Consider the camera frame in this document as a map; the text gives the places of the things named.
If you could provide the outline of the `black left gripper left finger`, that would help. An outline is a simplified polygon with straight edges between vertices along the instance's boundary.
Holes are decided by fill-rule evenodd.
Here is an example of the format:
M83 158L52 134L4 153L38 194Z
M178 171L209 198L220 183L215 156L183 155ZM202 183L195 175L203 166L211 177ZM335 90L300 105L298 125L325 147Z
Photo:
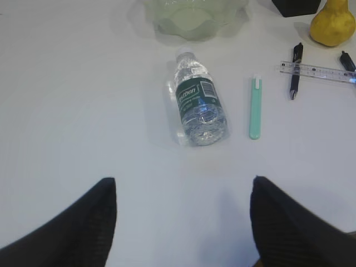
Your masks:
M100 180L52 220L1 248L1 266L105 266L116 227L116 182Z

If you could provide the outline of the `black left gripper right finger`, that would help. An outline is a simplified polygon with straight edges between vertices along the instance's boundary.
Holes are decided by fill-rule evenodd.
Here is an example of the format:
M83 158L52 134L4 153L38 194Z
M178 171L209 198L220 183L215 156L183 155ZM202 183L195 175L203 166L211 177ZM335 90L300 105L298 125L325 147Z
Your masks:
M328 224L263 176L250 197L262 266L355 266L355 237Z

